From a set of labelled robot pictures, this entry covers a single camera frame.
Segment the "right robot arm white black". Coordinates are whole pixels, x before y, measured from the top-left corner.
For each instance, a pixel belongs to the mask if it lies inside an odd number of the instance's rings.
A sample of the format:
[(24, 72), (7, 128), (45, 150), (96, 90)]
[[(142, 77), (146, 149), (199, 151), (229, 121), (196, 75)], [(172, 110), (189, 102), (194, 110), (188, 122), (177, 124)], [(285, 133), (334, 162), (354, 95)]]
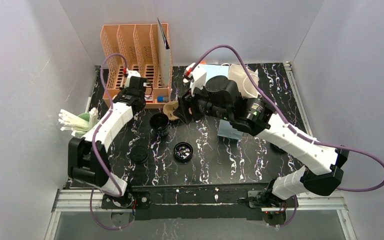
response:
[(185, 124), (211, 116), (227, 121), (234, 129), (263, 139), (299, 160), (303, 167), (277, 177), (265, 192), (249, 197), (253, 205), (279, 206), (290, 197), (311, 192), (331, 195), (341, 184), (349, 153), (306, 141), (302, 131), (284, 123), (276, 110), (261, 97), (243, 97), (235, 81), (217, 75), (200, 87), (192, 87), (178, 99), (173, 113)]

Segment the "brown cardboard cup carrier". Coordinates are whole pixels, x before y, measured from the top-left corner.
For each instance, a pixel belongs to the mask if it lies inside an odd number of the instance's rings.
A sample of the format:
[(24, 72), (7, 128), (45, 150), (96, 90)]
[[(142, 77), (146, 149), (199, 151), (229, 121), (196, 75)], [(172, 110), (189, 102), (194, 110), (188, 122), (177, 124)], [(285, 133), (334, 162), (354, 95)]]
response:
[(174, 111), (179, 107), (179, 102), (177, 100), (167, 102), (163, 108), (163, 113), (168, 117), (170, 121), (178, 120), (179, 118), (174, 115)]

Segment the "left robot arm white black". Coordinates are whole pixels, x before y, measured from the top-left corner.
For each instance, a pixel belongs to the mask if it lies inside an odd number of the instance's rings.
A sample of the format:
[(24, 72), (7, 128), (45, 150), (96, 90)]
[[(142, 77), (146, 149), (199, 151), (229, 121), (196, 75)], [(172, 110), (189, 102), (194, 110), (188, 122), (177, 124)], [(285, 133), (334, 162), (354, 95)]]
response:
[(69, 178), (113, 197), (125, 194), (127, 182), (111, 171), (108, 150), (120, 130), (145, 108), (147, 83), (144, 77), (129, 76), (102, 119), (84, 136), (69, 141)]

